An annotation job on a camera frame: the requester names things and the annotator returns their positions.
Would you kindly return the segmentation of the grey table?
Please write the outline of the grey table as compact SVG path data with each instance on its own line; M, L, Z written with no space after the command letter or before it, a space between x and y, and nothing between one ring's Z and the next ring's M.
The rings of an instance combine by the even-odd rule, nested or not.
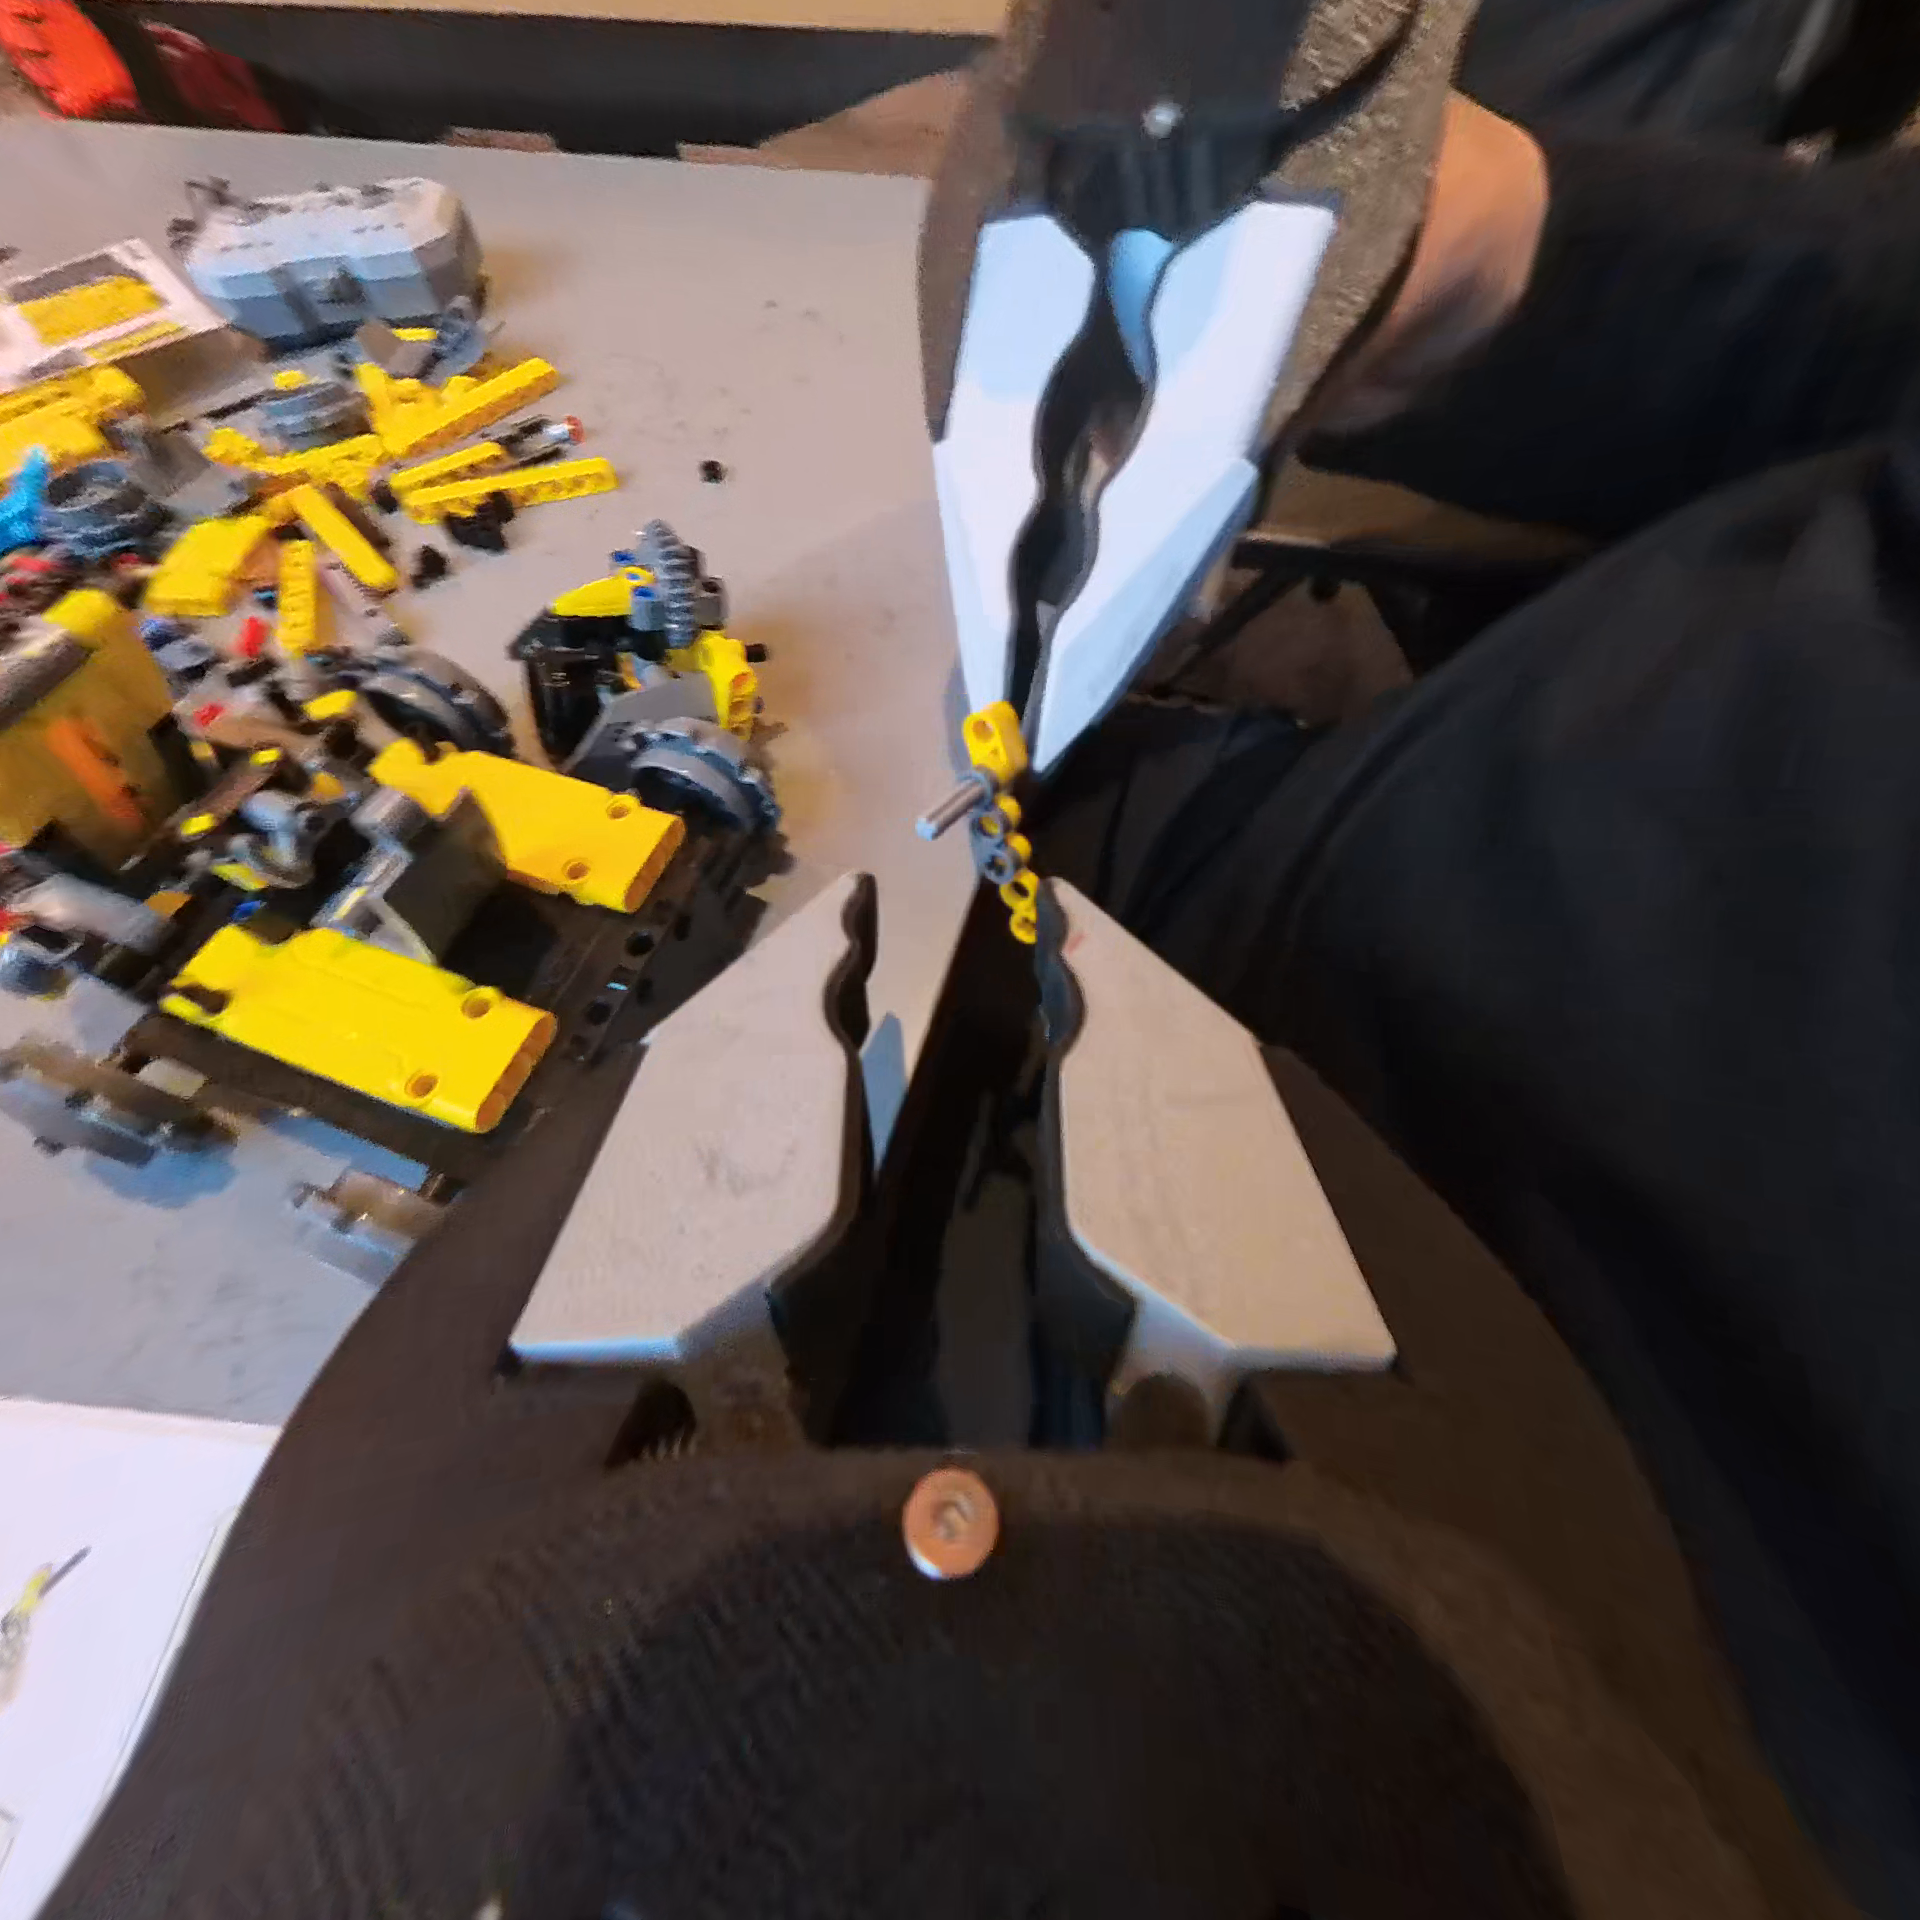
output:
M985 37L750 29L347 6L83 6L167 127L188 105L153 29L254 70L282 127L441 144L450 132L543 133L560 151L677 157L754 150L897 84L967 66Z

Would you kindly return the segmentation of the person's right hand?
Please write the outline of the person's right hand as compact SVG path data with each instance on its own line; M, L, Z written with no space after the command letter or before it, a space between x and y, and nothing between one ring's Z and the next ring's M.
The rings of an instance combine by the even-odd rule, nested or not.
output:
M1384 318L1325 385L1310 427L1379 427L1481 350L1525 299L1546 205L1540 141L1453 92L1407 271Z

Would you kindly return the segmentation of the yellow thin toy beam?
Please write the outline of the yellow thin toy beam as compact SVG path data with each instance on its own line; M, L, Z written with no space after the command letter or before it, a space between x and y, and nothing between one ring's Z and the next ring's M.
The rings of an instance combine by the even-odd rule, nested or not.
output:
M1033 872L1033 854L1027 854L1027 868L1025 872L1020 872L1015 882L1004 887L992 887L992 892L1004 909L1012 940L1022 946L1036 946L1038 943L1038 874Z

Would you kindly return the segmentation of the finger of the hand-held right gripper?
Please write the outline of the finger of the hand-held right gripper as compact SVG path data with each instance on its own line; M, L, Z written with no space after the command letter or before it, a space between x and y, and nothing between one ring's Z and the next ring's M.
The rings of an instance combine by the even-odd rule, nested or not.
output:
M946 400L929 445L967 709L1098 722L1104 547L1095 447L1102 312L1095 256L1052 212L996 212L960 280Z
M1269 401L1336 231L1332 205L1252 201L1167 259L1144 309L1139 431L1047 652L1027 741L1040 776L1118 704L1252 513Z

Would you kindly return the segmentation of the instruction booklet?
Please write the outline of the instruction booklet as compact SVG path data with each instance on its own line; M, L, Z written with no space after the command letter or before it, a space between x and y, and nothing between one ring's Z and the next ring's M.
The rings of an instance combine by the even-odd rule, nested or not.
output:
M2 1402L2 1915L129 1764L277 1428Z

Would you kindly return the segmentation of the person's dark clothing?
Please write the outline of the person's dark clothing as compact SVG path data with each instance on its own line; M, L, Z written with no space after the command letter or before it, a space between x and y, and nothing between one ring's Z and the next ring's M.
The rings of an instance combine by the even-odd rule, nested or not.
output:
M1916 436L1644 529L1364 717L1136 702L1043 871L1552 1317L1867 1915L1918 1838Z

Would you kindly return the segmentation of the person's right forearm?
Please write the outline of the person's right forearm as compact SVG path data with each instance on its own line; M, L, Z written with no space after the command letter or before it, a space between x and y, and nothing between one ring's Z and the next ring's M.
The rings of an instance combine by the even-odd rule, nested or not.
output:
M1382 426L1310 437L1313 468L1604 539L1899 421L1916 150L1806 165L1563 132L1540 150L1520 299Z

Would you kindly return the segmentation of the orange black patterned object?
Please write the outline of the orange black patterned object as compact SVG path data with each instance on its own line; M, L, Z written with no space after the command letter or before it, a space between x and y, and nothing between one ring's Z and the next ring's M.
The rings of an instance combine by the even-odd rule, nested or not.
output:
M2 3L5 63L65 121L287 133L246 59L117 6Z

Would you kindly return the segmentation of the black office chair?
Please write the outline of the black office chair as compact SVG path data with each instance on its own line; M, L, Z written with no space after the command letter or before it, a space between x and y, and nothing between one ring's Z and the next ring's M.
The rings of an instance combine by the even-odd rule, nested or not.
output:
M1233 546L1227 579L1244 585L1197 626L1190 662L1213 661L1286 598L1321 606L1356 588L1428 671L1592 551L1567 529L1290 461Z

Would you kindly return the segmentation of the toy wheel gear subassembly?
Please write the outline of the toy wheel gear subassembly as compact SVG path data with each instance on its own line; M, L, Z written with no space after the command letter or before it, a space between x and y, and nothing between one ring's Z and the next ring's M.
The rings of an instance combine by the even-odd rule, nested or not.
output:
M512 643L544 758L562 768L603 722L695 720L751 739L760 652L730 631L730 591L664 520Z

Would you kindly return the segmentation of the pile of loose toy pieces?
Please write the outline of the pile of loose toy pieces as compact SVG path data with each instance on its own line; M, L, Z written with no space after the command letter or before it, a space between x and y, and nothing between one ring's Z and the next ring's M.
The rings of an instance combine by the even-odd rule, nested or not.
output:
M156 427L143 386L93 367L5 394L5 487L28 447L52 455L42 543L5 557L5 643L83 585L116 588L165 629L267 606L236 652L303 661L335 648L322 585L373 615L446 569L423 546L397 560L384 520L473 546L524 507L612 493L583 431L544 418L560 372L521 358L427 382L364 358L345 380L277 375L262 437L226 422Z

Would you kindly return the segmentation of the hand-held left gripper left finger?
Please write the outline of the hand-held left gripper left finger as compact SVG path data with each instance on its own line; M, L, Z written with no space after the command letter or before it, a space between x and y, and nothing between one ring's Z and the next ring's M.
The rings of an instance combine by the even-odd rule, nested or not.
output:
M849 1226L878 882L849 872L663 1021L519 1315L519 1360L699 1360L773 1332Z

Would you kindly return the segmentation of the clear sticker sheet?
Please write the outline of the clear sticker sheet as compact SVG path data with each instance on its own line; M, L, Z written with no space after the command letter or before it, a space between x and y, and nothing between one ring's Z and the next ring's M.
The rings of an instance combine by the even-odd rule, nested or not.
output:
M174 267L138 240L30 275L5 267L2 389L116 367L226 327Z

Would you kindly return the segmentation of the grey toy battery box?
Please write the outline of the grey toy battery box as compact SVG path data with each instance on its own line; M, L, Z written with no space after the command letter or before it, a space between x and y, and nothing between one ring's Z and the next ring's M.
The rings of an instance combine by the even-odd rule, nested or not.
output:
M237 197L222 179L188 185L189 212L167 248L184 281L237 332L271 349L317 346L365 322L427 326L485 304L484 248L460 197L397 178Z

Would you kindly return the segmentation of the yellow toy vehicle model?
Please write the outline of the yellow toy vehicle model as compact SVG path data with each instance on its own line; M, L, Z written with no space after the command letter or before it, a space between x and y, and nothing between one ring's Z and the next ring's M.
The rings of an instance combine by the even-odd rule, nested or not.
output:
M399 635L222 661L93 588L5 643L2 722L5 996L74 1001L70 1041L5 1043L5 1117L133 1168L243 1117L419 1167L296 1200L344 1263L408 1253L744 955L779 822L712 722L603 722L558 768Z

